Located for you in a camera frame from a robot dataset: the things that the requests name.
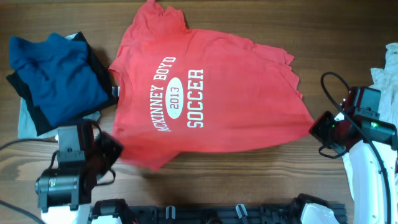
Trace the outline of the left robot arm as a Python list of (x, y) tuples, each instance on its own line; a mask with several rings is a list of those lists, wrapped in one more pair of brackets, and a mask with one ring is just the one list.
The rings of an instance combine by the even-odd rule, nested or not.
[(58, 127), (59, 150), (35, 183), (44, 223), (89, 223), (92, 190), (114, 182), (99, 180), (116, 175), (111, 167), (123, 146), (106, 132), (95, 136), (94, 127), (93, 120)]

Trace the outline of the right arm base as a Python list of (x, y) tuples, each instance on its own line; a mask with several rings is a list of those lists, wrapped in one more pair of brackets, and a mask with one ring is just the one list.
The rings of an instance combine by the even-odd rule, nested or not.
[(292, 199), (287, 218), (294, 224), (339, 224), (326, 200), (307, 194)]

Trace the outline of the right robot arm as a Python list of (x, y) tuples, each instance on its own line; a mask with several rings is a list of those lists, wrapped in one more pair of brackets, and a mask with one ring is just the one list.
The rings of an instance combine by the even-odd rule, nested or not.
[(324, 112), (309, 133), (322, 149), (348, 156), (355, 223), (397, 223), (397, 129), (380, 120), (381, 93), (352, 87), (339, 115)]

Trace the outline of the red soccer t-shirt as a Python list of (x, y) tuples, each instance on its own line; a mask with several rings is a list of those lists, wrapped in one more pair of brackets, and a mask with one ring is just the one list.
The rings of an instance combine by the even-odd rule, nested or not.
[(145, 2), (109, 71), (119, 84), (121, 160), (157, 170), (181, 152), (240, 152), (305, 137), (313, 124), (284, 49), (186, 26)]

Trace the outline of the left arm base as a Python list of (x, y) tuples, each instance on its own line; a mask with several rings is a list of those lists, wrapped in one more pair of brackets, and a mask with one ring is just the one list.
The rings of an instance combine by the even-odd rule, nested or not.
[(91, 224), (137, 224), (137, 217), (124, 199), (101, 200), (91, 209)]

